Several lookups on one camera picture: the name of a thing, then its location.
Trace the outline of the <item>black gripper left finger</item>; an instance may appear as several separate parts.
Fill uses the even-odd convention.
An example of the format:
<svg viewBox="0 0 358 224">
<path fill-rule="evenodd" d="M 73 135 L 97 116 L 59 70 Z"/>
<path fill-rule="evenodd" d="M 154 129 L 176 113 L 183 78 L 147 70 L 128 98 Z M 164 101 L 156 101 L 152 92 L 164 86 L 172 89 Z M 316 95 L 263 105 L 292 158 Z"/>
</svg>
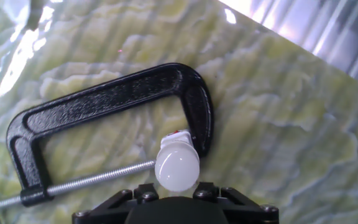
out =
<svg viewBox="0 0 358 224">
<path fill-rule="evenodd" d="M 75 212 L 72 224 L 125 223 L 130 212 L 138 205 L 153 202 L 159 195 L 153 184 L 141 184 L 134 190 L 119 190 L 92 210 Z"/>
</svg>

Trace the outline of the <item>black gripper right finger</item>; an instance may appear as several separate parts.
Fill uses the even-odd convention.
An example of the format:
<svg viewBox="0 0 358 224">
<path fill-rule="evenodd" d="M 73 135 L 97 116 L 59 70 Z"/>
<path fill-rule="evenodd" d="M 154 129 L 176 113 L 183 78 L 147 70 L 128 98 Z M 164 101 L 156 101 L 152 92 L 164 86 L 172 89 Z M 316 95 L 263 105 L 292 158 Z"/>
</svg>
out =
<svg viewBox="0 0 358 224">
<path fill-rule="evenodd" d="M 259 205 L 232 187 L 217 187 L 212 182 L 200 182 L 193 200 L 214 205 L 228 223 L 279 224 L 279 209 L 274 205 Z"/>
</svg>

